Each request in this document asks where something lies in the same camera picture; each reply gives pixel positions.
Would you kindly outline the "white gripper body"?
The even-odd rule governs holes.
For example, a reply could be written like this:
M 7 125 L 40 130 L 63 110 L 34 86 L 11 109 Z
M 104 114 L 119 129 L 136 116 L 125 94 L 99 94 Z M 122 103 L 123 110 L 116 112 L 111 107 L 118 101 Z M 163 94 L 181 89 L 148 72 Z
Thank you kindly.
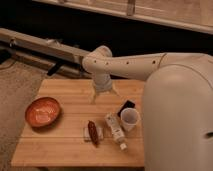
M 93 74 L 92 80 L 96 93 L 102 93 L 112 89 L 112 80 L 109 74 Z

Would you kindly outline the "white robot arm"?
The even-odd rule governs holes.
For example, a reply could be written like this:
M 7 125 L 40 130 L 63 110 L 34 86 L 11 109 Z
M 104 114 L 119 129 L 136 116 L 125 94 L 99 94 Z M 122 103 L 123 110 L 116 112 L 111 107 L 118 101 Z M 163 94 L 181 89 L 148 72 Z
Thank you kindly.
M 95 87 L 112 75 L 143 80 L 145 171 L 213 171 L 213 56 L 155 53 L 114 57 L 100 46 L 83 58 Z

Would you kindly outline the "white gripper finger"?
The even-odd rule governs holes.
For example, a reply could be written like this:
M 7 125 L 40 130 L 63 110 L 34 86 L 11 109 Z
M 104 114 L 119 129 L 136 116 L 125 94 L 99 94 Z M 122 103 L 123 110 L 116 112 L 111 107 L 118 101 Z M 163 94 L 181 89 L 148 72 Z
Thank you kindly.
M 116 91 L 116 89 L 115 89 L 115 88 L 112 88 L 112 90 L 111 90 L 111 91 L 112 91 L 112 93 L 113 93 L 113 94 L 115 94 L 115 95 L 117 95 L 117 96 L 120 96 L 120 95 L 119 95 L 119 93 Z
M 91 104 L 95 104 L 95 101 L 98 97 L 98 94 L 95 92 L 93 95 L 92 95 L 92 98 L 91 98 Z

